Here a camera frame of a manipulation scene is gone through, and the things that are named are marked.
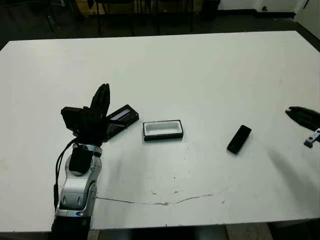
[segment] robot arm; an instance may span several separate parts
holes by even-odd
[[[90,107],[64,107],[61,110],[66,127],[76,136],[58,157],[55,169],[54,208],[51,238],[87,239],[93,214],[97,179],[102,163],[100,146],[107,141],[109,125],[124,126],[106,118],[110,104],[108,84],[99,87]],[[65,163],[66,179],[59,198],[58,178],[64,152],[72,146]]]

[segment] black cable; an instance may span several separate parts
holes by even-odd
[[[58,206],[58,200],[59,200],[59,188],[58,188],[58,179],[59,179],[59,173],[60,173],[60,167],[62,163],[62,159],[64,157],[65,151],[74,143],[78,141],[78,137],[71,140],[64,148],[64,150],[60,153],[58,156],[58,159],[55,163],[55,184],[53,185],[53,204],[54,209],[57,209]]]

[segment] metal bracket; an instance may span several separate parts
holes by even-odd
[[[315,141],[317,141],[318,139],[320,139],[320,128],[318,128],[316,131],[314,131],[312,133],[312,135],[310,137],[308,137],[305,141],[304,141],[304,145],[307,146],[308,148],[312,148],[313,147],[313,143]]]

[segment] black remote control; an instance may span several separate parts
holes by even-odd
[[[237,154],[247,140],[250,132],[251,128],[245,125],[241,125],[226,149],[228,149],[233,154]]]

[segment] black object in background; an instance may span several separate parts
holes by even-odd
[[[241,125],[226,149],[228,149],[233,154],[237,154],[244,145],[250,133],[251,128],[245,125]]]
[[[108,120],[111,121],[119,121],[119,123],[123,124],[123,126],[117,125],[110,125],[107,128],[106,132],[106,140],[111,139],[113,136],[120,133],[125,128],[129,127],[131,124],[135,123],[139,120],[139,114],[128,104],[124,105],[123,107],[119,108],[117,111],[111,113],[110,115],[106,116]]]
[[[220,2],[221,0],[203,0],[200,12],[201,19],[207,21],[214,19]]]

